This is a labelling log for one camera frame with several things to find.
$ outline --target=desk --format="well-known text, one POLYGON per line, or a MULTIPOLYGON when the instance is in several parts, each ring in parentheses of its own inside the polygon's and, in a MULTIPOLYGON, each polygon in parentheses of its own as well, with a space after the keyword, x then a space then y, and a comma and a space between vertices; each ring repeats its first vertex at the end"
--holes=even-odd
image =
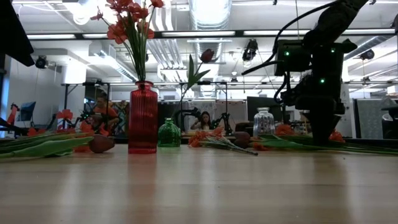
POLYGON ((2 224, 397 223, 398 157, 159 149, 0 163, 2 224))

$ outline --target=brown object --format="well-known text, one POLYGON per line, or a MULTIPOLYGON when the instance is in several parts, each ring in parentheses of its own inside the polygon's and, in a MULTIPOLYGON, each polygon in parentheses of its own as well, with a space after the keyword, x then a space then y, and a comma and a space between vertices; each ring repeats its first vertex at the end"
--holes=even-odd
POLYGON ((245 139, 237 139, 234 141, 235 146, 241 147, 243 149, 249 147, 249 143, 250 141, 245 139))
POLYGON ((236 131, 234 133, 234 136, 236 137, 236 140, 245 140, 245 141, 250 140, 250 134, 244 131, 236 131))
POLYGON ((103 153, 114 147, 114 139, 108 138, 101 134, 95 134, 94 139, 89 143, 90 150, 94 153, 103 153))
POLYGON ((0 162, 2 224, 390 224, 398 157, 178 151, 0 162))

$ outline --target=cable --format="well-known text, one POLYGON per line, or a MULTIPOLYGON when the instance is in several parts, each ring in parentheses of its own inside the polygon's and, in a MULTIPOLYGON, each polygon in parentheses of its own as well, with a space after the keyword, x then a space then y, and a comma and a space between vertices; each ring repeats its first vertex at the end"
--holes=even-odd
POLYGON ((268 65, 274 65, 274 64, 283 63, 283 62, 284 61, 282 61, 282 60, 276 60, 276 61, 272 61, 272 62, 264 62, 260 65, 257 65, 256 67, 247 69, 246 71, 242 72, 242 75, 247 75, 248 73, 254 72, 254 71, 259 70, 260 68, 266 67, 268 65))
POLYGON ((314 12, 317 12, 319 10, 322 10, 322 9, 328 8, 330 6, 333 6, 335 4, 338 4, 338 3, 340 3, 340 1, 341 0, 336 0, 334 2, 330 2, 328 4, 324 4, 323 6, 316 7, 315 9, 309 10, 308 12, 306 12, 306 13, 302 14, 301 16, 298 16, 295 19, 293 19, 292 21, 288 22, 285 26, 283 26, 283 28, 281 28, 281 30, 275 36, 274 46, 272 48, 272 55, 263 64, 258 65, 258 66, 254 67, 254 68, 250 68, 249 70, 244 71, 242 73, 242 75, 246 75, 246 74, 251 73, 251 72, 253 72, 253 71, 255 71, 255 70, 259 69, 259 68, 262 68, 262 67, 265 67, 265 66, 268 66, 268 65, 272 65, 272 63, 271 64, 269 64, 269 63, 270 63, 271 59, 274 58, 274 56, 276 55, 276 53, 278 51, 278 39, 279 39, 280 35, 282 34, 282 32, 285 31, 290 25, 292 25, 293 23, 299 21, 300 19, 302 19, 302 18, 304 18, 304 17, 306 17, 306 16, 308 16, 308 15, 314 13, 314 12))
POLYGON ((310 14, 313 14, 314 12, 317 12, 317 11, 319 11, 319 10, 328 8, 328 7, 330 7, 330 6, 333 6, 333 5, 335 5, 335 4, 338 4, 338 3, 340 3, 340 2, 341 2, 340 0, 336 0, 336 1, 334 1, 334 2, 330 2, 330 3, 328 3, 328 4, 324 4, 323 6, 316 7, 315 9, 309 10, 308 12, 306 12, 306 13, 302 14, 301 16, 298 16, 298 17, 296 17, 295 19, 293 19, 292 21, 288 22, 283 28, 281 28, 281 30, 280 30, 280 31, 278 32, 278 34, 276 35, 276 37, 275 37, 275 42, 274 42, 274 47, 272 48, 272 55, 266 60, 266 62, 271 61, 271 59, 275 56, 275 54, 276 54, 276 52, 277 52, 277 50, 278 50, 278 39, 279 39, 281 33, 282 33, 283 31, 285 31, 289 26, 291 26, 293 23, 299 21, 300 19, 302 19, 302 18, 304 18, 304 17, 306 17, 306 16, 308 16, 308 15, 310 15, 310 14))
POLYGON ((282 85, 279 87, 279 89, 276 91, 276 93, 275 93, 275 95, 274 95, 274 101, 276 102, 276 103, 278 103, 278 104, 281 104, 283 101, 282 100, 278 100, 277 99, 277 97, 278 97, 278 94, 280 93, 280 91, 282 91, 283 90, 283 88, 285 88, 285 86, 286 86, 286 83, 287 83, 287 75, 286 74, 284 74, 284 82, 282 83, 282 85))
MULTIPOLYGON (((262 60, 261 54, 260 54, 260 50, 257 49, 257 51, 259 52, 259 56, 260 56, 261 62, 264 63, 264 61, 262 60)), ((268 79, 269 79, 269 82, 271 83, 272 89, 275 90, 274 84, 272 83, 272 80, 271 80, 271 77, 269 76, 268 71, 267 71, 267 69, 266 69, 265 67, 264 67, 264 70, 265 70, 266 73, 267 73, 267 77, 268 77, 268 79)))

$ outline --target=red tulip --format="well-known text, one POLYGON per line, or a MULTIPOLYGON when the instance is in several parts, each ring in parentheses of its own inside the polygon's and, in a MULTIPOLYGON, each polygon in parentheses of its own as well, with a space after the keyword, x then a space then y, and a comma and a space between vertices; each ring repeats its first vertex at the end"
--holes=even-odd
POLYGON ((103 17, 104 17, 104 14, 101 13, 100 11, 98 11, 98 12, 97 12, 97 15, 91 17, 90 19, 91 19, 91 20, 100 20, 100 19, 102 19, 103 17))
POLYGON ((211 62, 213 56, 214 56, 214 51, 212 51, 211 49, 207 49, 200 56, 200 60, 203 63, 209 63, 209 62, 211 62))
POLYGON ((150 0, 154 7, 163 7, 164 3, 162 0, 150 0))

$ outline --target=wall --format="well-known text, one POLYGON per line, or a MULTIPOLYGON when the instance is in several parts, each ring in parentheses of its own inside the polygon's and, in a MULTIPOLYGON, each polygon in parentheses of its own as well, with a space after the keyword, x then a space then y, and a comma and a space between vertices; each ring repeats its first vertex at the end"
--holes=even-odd
MULTIPOLYGON (((86 81, 86 66, 82 63, 71 60, 67 66, 62 67, 62 83, 83 83, 86 81)), ((77 118, 84 109, 85 90, 84 86, 78 86, 71 91, 73 85, 69 86, 69 95, 67 109, 73 113, 73 117, 77 118)), ((62 103, 59 104, 59 110, 64 109, 65 87, 60 95, 62 103)))
MULTIPOLYGON (((60 94, 63 88, 61 73, 51 69, 40 70, 35 66, 25 65, 11 60, 9 71, 9 93, 7 99, 7 117, 11 110, 11 104, 21 106, 23 103, 36 101, 33 114, 35 124, 48 124, 53 113, 58 111, 60 94)), ((27 127, 29 122, 16 122, 17 126, 27 127)))

